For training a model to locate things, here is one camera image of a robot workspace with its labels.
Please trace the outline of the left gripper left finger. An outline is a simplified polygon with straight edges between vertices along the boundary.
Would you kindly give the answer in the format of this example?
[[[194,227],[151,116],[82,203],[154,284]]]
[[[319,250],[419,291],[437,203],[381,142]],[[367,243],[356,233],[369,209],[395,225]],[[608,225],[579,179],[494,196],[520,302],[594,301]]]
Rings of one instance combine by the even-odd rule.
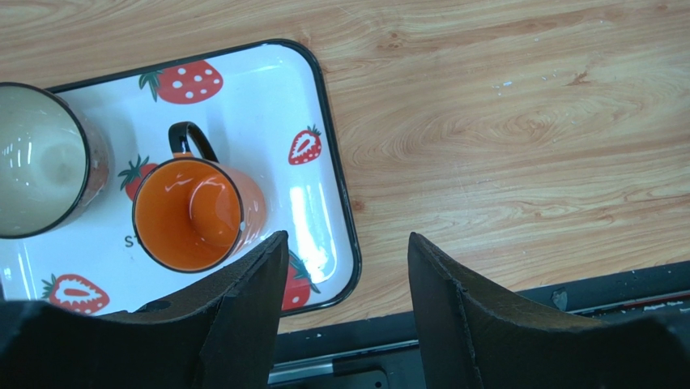
[[[236,262],[139,310],[87,316],[1,304],[4,388],[265,388],[289,254],[278,231]]]

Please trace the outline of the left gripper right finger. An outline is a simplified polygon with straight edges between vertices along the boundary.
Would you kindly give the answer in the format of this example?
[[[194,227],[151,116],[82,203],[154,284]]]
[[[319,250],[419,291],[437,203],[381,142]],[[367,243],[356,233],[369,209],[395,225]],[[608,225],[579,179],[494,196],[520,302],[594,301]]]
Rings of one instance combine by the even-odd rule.
[[[689,317],[607,323],[522,297],[409,237],[408,273],[429,388],[686,388]]]

